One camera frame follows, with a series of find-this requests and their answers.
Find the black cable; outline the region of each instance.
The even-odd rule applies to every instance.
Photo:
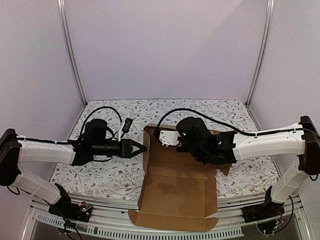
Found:
[[[65,220],[65,219],[63,219],[63,220],[64,220],[64,222],[65,222],[64,225],[63,225],[63,227],[64,227],[64,234],[65,234],[69,239],[71,239],[71,240],[76,240],[76,239],[70,237],[70,236],[69,236],[69,233],[67,233],[66,220]],[[80,240],[83,240],[83,239],[82,239],[82,236],[80,235],[80,233],[79,233],[79,231],[78,231],[78,229],[77,229],[75,226],[72,226],[72,225],[68,225],[68,227],[73,228],[73,229],[75,230],[75,232],[78,234],[79,239],[80,239]]]
[[[12,193],[12,194],[14,194],[14,195],[17,195],[17,196],[20,195],[20,190],[19,190],[19,188],[16,187],[17,192],[12,191],[9,186],[6,186],[6,188],[10,191],[10,193]]]
[[[213,156],[210,152],[205,150],[203,141],[199,142],[198,146],[200,147],[201,151],[204,152],[208,157],[212,157]]]
[[[115,133],[114,133],[114,135],[113,135],[113,139],[115,139],[115,140],[118,140],[118,138],[116,137],[117,133],[118,133],[118,131],[115,131]],[[126,134],[126,133],[123,132],[123,133],[121,134],[121,138],[123,138],[125,134]]]
[[[26,141],[46,143],[46,144],[70,145],[70,143],[67,141],[53,141],[53,140],[37,139],[37,138],[31,138],[31,137],[17,137],[16,140],[22,140],[22,141],[26,140]]]
[[[311,181],[317,181],[318,176],[319,176],[319,174],[317,174],[317,175],[315,176],[315,178],[312,178],[312,177],[310,176]]]
[[[192,112],[194,114],[198,114],[200,115],[201,117],[205,118],[205,119],[208,119],[216,124],[220,124],[220,125],[223,125],[225,127],[228,127],[228,128],[231,128],[233,129],[234,131],[236,131],[237,133],[240,133],[242,135],[245,135],[245,136],[250,136],[250,137],[257,137],[257,136],[264,136],[264,135],[270,135],[270,134],[277,134],[277,133],[285,133],[285,132],[291,132],[291,131],[300,131],[300,130],[306,130],[306,131],[309,131],[313,134],[315,134],[318,138],[320,138],[320,136],[314,132],[314,131],[311,131],[309,129],[306,129],[306,128],[291,128],[291,129],[279,129],[279,130],[271,130],[271,131],[264,131],[264,132],[258,132],[258,133],[252,133],[252,132],[245,132],[245,131],[242,131],[238,128],[236,128],[235,126],[232,126],[226,122],[223,122],[223,121],[219,121],[219,120],[216,120],[212,117],[209,117],[201,112],[198,112],[196,110],[193,110],[193,109],[190,109],[190,108],[176,108],[176,109],[173,109],[171,111],[168,111],[165,115],[162,116],[162,118],[160,119],[160,121],[158,122],[156,128],[155,128],[155,132],[158,132],[159,131],[159,127],[162,123],[162,121],[166,118],[166,116],[168,116],[169,114],[171,113],[174,113],[174,112],[177,112],[177,111],[189,111],[189,112]]]
[[[113,159],[113,157],[110,157],[107,160],[95,160],[93,159],[91,162],[96,162],[96,163],[105,163],[105,162],[109,162],[111,159]]]
[[[290,218],[289,218],[289,220],[286,222],[286,224],[284,225],[283,228],[281,228],[280,230],[276,230],[274,233],[279,233],[279,232],[281,232],[283,229],[285,229],[285,228],[289,225],[292,217],[294,216],[294,201],[293,201],[293,199],[292,199],[291,196],[289,196],[289,198],[290,198],[290,200],[291,200],[291,205],[292,205]]]
[[[44,201],[45,201],[50,207],[52,207],[57,213],[59,213],[59,214],[62,216],[62,218],[63,218],[63,220],[64,220],[64,225],[63,225],[63,227],[64,227],[64,234],[65,234],[69,239],[71,239],[71,240],[76,240],[76,239],[70,237],[69,234],[67,233],[67,226],[68,226],[68,227],[73,228],[73,229],[75,230],[75,232],[76,232],[76,233],[78,234],[78,236],[79,236],[79,240],[83,240],[81,234],[79,233],[78,229],[76,228],[76,224],[73,223],[73,222],[71,222],[69,218],[67,218],[66,216],[64,216],[64,214],[63,214],[59,209],[57,209],[54,205],[52,205],[51,203],[47,202],[46,200],[44,200]]]
[[[96,108],[96,109],[93,110],[92,112],[90,112],[90,114],[85,118],[85,120],[84,120],[84,122],[83,122],[83,124],[82,124],[82,127],[81,127],[81,131],[80,131],[80,134],[79,134],[79,138],[80,138],[82,132],[84,131],[84,128],[85,128],[85,125],[86,125],[86,122],[88,121],[88,119],[89,119],[96,111],[99,111],[100,109],[111,109],[111,110],[113,110],[113,111],[118,115],[118,117],[119,117],[119,119],[120,119],[120,124],[122,124],[122,118],[121,118],[119,112],[118,112],[116,109],[114,109],[114,108],[111,107],[111,106],[101,106],[101,107]]]

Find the metal frame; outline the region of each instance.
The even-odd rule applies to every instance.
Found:
[[[71,195],[72,201],[78,202],[76,195]],[[174,232],[162,231],[151,228],[134,226],[126,212],[128,209],[136,209],[136,201],[121,199],[93,199],[82,197],[88,203],[94,205],[89,223],[79,222],[77,227],[81,234],[91,235],[107,239],[145,239],[145,240],[205,240],[205,239],[229,239],[235,236],[242,236],[241,227],[254,225],[256,222],[245,223],[241,217],[241,208],[244,206],[262,203],[264,194],[247,195],[228,199],[218,199],[219,218],[217,226],[209,232]],[[292,196],[294,202],[294,212],[298,221],[301,237],[304,240],[312,239],[310,227],[299,196]],[[49,206],[41,199],[35,198],[30,206],[27,225],[24,229],[23,240],[30,240],[32,229],[36,221],[62,228],[61,217],[48,213]],[[292,204],[288,199],[284,203],[285,216],[291,214]]]
[[[82,105],[86,106],[88,101],[86,99],[85,91],[80,80],[79,71],[77,68],[77,63],[74,55],[74,50],[71,43],[71,37],[70,37],[66,7],[65,7],[65,0],[57,0],[57,4],[58,4],[58,11],[59,11],[59,17],[60,17],[60,22],[62,27],[63,38],[65,42],[66,52],[68,54],[68,58],[70,61],[74,83],[78,91]]]
[[[246,102],[245,102],[245,105],[248,107],[250,107],[252,100],[254,98],[255,91],[257,88],[257,84],[258,84],[258,80],[259,80],[259,75],[260,75],[262,65],[264,62],[269,33],[270,33],[270,29],[271,29],[272,16],[274,13],[274,6],[275,6],[275,0],[268,0],[260,52],[259,52],[259,56],[258,56],[256,65],[255,65],[254,74],[253,74],[251,85],[249,88],[249,93],[247,95]]]

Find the open cardboard box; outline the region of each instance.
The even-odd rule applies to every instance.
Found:
[[[155,124],[143,131],[143,180],[139,211],[129,209],[133,224],[160,230],[206,232],[218,222],[217,168],[225,175],[231,164],[203,165],[189,153],[165,147],[154,137]],[[161,129],[175,129],[161,126]]]

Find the purple wall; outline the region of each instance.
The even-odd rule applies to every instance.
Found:
[[[65,140],[82,106],[56,0],[0,2],[0,133]],[[48,179],[52,164],[26,168]],[[31,197],[0,187],[0,239],[17,240]]]
[[[69,0],[86,96],[245,100],[267,1]]]
[[[271,33],[251,110],[264,129],[309,115],[320,131],[320,2],[277,0]],[[293,156],[277,158],[286,171]],[[298,193],[314,239],[320,236],[320,187],[309,179]]]

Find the table surface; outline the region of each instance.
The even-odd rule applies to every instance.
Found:
[[[158,123],[160,118],[175,108],[190,108],[214,119],[231,124],[243,131],[252,132],[257,128],[246,107],[239,100],[103,100],[91,101],[84,109],[70,139],[79,136],[85,118],[96,108],[111,106],[118,110],[122,119],[132,118],[130,132],[124,138],[142,143],[143,128],[149,123]],[[195,116],[194,113],[178,111],[165,118],[163,124],[176,125],[183,118]],[[108,109],[97,111],[90,119],[100,118],[117,131],[120,122],[117,115]],[[228,131],[229,128],[207,119],[208,129]],[[96,160],[105,160],[97,156]],[[231,198],[263,193],[279,179],[274,162],[270,156],[255,157],[233,164],[228,176],[217,170],[216,184],[218,198]],[[62,185],[69,193],[94,198],[137,200],[143,183],[142,154],[131,158],[114,157],[109,162],[89,162],[83,166],[70,166],[58,163],[50,181]]]

